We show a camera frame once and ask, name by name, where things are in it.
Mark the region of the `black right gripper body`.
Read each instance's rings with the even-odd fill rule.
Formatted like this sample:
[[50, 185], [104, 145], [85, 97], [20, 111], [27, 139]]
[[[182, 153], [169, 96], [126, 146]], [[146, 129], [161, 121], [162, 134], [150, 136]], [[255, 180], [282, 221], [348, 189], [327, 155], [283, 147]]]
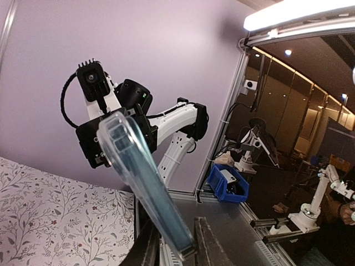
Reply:
[[103, 144], [117, 144], [121, 140], [139, 142], [137, 147], [146, 144], [150, 152], [158, 146], [158, 127], [152, 126], [146, 116], [153, 96], [139, 83], [126, 79], [114, 90], [114, 95], [121, 104], [120, 108], [103, 114], [80, 125], [75, 133], [79, 144], [92, 168], [101, 165], [110, 166], [106, 155], [122, 156], [129, 143], [118, 145], [112, 151], [103, 151], [97, 133], [103, 138]]

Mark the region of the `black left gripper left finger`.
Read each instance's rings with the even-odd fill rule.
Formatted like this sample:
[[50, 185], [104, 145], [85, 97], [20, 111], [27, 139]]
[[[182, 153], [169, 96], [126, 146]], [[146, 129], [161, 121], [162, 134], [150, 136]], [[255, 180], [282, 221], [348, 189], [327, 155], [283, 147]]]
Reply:
[[154, 266], [159, 263], [160, 233], [154, 223], [148, 220], [119, 266]]

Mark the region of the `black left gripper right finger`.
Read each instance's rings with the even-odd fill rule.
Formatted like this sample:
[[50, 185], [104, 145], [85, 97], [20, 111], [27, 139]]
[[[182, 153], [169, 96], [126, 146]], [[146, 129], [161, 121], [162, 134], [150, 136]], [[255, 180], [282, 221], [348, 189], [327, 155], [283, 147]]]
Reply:
[[196, 253], [194, 265], [198, 266], [233, 266], [218, 239], [213, 234], [205, 217], [194, 218], [194, 239]]

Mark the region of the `blue phone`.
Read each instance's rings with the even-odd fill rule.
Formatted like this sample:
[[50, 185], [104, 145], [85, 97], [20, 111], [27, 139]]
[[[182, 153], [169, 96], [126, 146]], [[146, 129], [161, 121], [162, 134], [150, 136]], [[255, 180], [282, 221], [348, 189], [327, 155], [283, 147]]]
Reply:
[[110, 154], [105, 157], [131, 188], [174, 255], [180, 260], [192, 255], [195, 252], [193, 236], [170, 197], [146, 144], [137, 147], [138, 141], [121, 140], [105, 147], [100, 133], [97, 133], [97, 137], [105, 152], [125, 142], [130, 144], [122, 156]]

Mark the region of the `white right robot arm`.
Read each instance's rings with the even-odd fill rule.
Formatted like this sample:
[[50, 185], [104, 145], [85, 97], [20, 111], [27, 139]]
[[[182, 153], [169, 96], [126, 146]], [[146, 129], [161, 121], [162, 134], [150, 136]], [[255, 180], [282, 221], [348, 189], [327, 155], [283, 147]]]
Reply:
[[155, 152], [165, 139], [171, 138], [158, 164], [161, 178], [169, 184], [185, 155], [193, 152], [197, 141], [206, 134], [209, 122], [206, 106], [178, 98], [175, 106], [159, 114], [148, 115], [153, 96], [147, 88], [130, 79], [117, 86], [103, 85], [104, 91], [98, 96], [91, 96], [87, 102], [90, 120], [75, 128], [90, 166], [110, 166], [99, 145], [97, 131], [102, 120], [120, 111], [135, 120], [150, 152]]

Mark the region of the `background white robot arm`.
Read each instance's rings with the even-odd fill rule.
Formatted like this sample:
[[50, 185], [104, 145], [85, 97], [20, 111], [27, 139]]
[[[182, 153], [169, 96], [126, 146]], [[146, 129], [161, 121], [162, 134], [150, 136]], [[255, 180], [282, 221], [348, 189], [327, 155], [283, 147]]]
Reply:
[[303, 234], [319, 230], [316, 220], [321, 214], [321, 202], [327, 187], [330, 187], [345, 198], [354, 201], [354, 190], [349, 189], [347, 183], [339, 179], [335, 166], [329, 164], [326, 168], [319, 170], [318, 177], [319, 183], [312, 202], [310, 204], [302, 204], [298, 213], [288, 215], [288, 220], [293, 222]]

